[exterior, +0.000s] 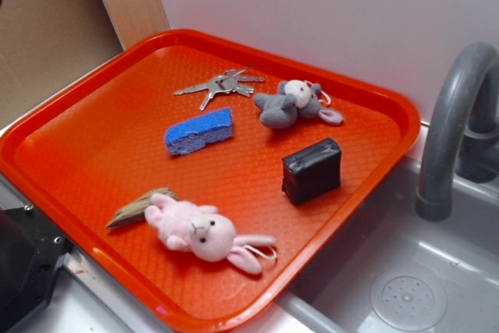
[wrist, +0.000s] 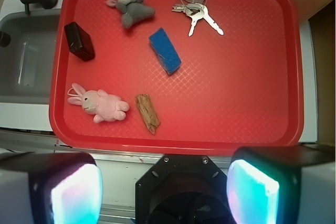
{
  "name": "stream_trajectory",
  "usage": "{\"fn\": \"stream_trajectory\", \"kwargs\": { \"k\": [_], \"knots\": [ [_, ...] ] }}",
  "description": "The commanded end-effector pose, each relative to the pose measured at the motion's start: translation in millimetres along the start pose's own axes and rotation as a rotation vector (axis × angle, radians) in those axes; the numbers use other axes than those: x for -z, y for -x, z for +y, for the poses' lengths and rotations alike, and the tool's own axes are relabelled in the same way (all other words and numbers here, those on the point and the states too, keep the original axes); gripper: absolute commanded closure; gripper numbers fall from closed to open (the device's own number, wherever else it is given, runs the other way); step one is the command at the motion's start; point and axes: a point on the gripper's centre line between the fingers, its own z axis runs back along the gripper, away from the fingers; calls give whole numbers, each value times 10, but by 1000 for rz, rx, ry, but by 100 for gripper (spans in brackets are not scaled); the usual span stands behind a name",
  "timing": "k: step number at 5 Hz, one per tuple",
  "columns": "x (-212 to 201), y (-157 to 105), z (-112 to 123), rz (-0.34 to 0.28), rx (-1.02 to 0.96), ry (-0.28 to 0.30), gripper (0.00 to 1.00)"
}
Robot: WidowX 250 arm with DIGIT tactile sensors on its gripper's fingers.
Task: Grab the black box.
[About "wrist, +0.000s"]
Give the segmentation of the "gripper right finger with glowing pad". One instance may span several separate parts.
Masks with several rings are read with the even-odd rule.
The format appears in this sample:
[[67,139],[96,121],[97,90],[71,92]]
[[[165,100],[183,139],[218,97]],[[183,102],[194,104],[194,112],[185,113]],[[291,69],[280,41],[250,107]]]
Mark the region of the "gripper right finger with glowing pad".
[[335,149],[241,147],[226,192],[236,223],[335,223]]

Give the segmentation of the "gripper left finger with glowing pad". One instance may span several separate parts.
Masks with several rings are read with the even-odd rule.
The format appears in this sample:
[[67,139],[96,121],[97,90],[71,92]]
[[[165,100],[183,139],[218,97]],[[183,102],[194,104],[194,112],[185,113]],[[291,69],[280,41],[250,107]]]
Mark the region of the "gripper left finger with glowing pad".
[[87,153],[1,154],[1,223],[98,223],[102,195]]

